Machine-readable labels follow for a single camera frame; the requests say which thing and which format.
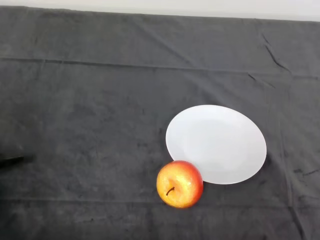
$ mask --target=white wall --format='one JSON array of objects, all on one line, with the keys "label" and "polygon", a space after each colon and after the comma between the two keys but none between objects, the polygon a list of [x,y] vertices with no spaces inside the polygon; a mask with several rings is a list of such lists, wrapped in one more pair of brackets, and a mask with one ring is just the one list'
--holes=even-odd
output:
[{"label": "white wall", "polygon": [[0,0],[0,5],[320,22],[320,0]]}]

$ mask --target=red apple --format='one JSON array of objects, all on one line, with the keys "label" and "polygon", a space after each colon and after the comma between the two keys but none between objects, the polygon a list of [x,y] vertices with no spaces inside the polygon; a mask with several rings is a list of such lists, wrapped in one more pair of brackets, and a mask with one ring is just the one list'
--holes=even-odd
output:
[{"label": "red apple", "polygon": [[190,162],[172,161],[160,170],[156,189],[168,205],[188,208],[200,199],[204,182],[198,169]]}]

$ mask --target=white plate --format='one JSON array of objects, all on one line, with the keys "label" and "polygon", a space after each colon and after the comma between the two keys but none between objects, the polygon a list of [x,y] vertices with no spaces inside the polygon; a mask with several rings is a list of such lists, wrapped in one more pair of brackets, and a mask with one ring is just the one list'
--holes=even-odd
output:
[{"label": "white plate", "polygon": [[235,184],[265,162],[266,141],[245,115],[223,106],[200,105],[180,112],[165,136],[173,160],[194,164],[205,182]]}]

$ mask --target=dark gray tablecloth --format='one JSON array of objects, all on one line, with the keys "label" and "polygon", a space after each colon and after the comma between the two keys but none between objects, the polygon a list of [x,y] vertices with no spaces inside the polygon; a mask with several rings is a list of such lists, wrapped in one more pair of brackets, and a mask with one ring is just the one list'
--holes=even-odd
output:
[{"label": "dark gray tablecloth", "polygon": [[[252,119],[262,169],[165,205],[170,120]],[[320,239],[320,24],[0,8],[1,240]]]}]

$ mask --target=table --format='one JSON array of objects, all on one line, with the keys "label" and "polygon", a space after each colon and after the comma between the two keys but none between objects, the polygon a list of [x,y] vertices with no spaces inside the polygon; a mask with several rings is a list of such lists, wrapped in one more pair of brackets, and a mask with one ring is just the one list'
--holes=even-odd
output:
[{"label": "table", "polygon": [[[1,240],[320,238],[320,24],[0,7]],[[262,169],[165,205],[166,128],[239,111]]]}]

